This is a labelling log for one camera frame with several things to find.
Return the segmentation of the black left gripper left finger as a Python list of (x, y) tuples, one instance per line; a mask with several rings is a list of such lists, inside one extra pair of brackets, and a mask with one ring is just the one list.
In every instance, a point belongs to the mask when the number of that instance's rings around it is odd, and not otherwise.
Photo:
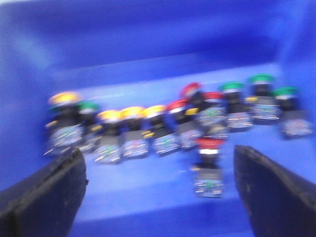
[(1, 191), (2, 237), (67, 237), (88, 184), (83, 153), (76, 148)]

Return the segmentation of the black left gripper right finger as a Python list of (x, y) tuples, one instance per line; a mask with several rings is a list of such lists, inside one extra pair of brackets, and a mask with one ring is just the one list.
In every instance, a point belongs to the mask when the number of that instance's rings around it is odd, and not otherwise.
[(234, 148), (234, 176), (256, 237), (314, 237), (316, 185), (250, 146)]

